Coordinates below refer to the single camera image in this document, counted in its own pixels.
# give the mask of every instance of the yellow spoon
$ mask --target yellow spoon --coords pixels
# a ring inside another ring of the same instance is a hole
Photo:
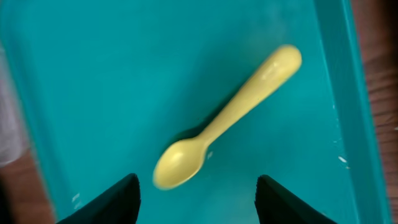
[[[208,146],[285,83],[301,63],[301,53],[294,46],[277,49],[202,133],[173,143],[163,153],[154,171],[154,184],[167,190],[193,177],[205,161]]]

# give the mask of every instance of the wooden surface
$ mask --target wooden surface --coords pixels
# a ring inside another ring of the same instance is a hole
[[[396,0],[351,0],[387,191],[398,223],[398,24]],[[18,224],[54,223],[29,154],[0,170]]]
[[[398,223],[398,3],[351,0],[394,221]]]

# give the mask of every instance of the teal tray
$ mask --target teal tray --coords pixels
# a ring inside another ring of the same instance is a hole
[[[0,35],[63,219],[130,172],[138,223],[258,223],[270,175],[338,223],[390,223],[348,0],[2,0]],[[186,184],[152,172],[278,46],[299,72],[209,148]]]

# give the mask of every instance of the spoon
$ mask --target spoon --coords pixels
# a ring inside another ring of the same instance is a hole
[[[169,146],[156,164],[155,186],[168,190],[193,177],[205,161],[208,146],[285,83],[301,63],[301,53],[294,46],[277,49],[198,136]]]

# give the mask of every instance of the white speck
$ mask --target white speck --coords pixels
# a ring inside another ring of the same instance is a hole
[[[79,207],[81,207],[81,201],[79,201],[79,203],[77,203],[73,209],[78,209]]]
[[[339,160],[341,160],[342,162],[347,162],[347,160],[346,160],[346,159],[344,159],[344,158],[343,158],[343,157],[341,157],[341,156],[339,156],[339,157],[338,157],[338,159],[339,159]]]
[[[207,154],[207,159],[210,159],[211,156],[213,156],[213,152],[209,152],[209,154]]]
[[[73,196],[72,202],[74,202],[78,197],[80,197],[80,193],[77,193],[75,196]]]

